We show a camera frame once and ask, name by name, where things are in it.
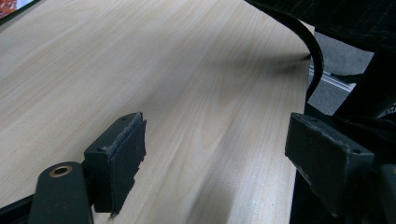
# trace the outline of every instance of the gray carpet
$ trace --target gray carpet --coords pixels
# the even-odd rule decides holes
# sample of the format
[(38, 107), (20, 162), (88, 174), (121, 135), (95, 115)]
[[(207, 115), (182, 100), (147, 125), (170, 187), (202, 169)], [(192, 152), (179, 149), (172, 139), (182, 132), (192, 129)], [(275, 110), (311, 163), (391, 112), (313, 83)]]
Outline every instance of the gray carpet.
[[(318, 88), (308, 101), (322, 113), (332, 115), (353, 89), (353, 84), (340, 82), (331, 74), (354, 75), (363, 73), (373, 57), (372, 52), (353, 48), (343, 42), (315, 33), (324, 58), (324, 74)], [(309, 81), (313, 75), (311, 64)]]

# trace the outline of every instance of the brass grommet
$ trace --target brass grommet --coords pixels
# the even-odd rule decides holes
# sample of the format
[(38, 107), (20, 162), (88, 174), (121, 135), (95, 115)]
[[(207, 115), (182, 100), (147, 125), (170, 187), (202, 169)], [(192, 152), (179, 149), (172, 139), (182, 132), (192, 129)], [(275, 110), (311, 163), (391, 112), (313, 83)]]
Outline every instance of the brass grommet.
[(60, 177), (60, 176), (68, 175), (70, 172), (72, 172), (72, 170), (73, 167), (69, 165), (58, 166), (49, 173), (49, 176)]

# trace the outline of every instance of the desk surface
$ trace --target desk surface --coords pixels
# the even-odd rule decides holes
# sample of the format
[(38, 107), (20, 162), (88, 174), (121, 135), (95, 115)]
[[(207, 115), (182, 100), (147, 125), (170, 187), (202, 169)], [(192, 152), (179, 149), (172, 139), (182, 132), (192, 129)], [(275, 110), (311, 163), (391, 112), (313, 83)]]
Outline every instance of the desk surface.
[(134, 188), (95, 223), (288, 223), (307, 55), (240, 0), (43, 0), (0, 27), (0, 206), (142, 111)]

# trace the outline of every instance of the wooden desk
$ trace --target wooden desk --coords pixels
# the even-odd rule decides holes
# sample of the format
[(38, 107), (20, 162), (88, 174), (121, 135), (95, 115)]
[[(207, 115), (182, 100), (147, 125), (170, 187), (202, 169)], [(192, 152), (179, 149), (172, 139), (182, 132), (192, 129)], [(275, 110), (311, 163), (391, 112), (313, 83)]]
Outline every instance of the wooden desk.
[(307, 55), (241, 0), (43, 0), (0, 27), (0, 206), (142, 111), (148, 155), (95, 223), (288, 223)]

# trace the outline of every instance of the black fabric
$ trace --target black fabric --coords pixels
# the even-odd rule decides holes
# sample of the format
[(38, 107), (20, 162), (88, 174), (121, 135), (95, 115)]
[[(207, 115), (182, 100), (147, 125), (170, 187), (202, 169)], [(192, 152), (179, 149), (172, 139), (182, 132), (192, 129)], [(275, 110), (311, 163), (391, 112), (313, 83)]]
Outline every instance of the black fabric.
[(396, 52), (396, 1), (247, 0), (288, 14), (335, 36)]

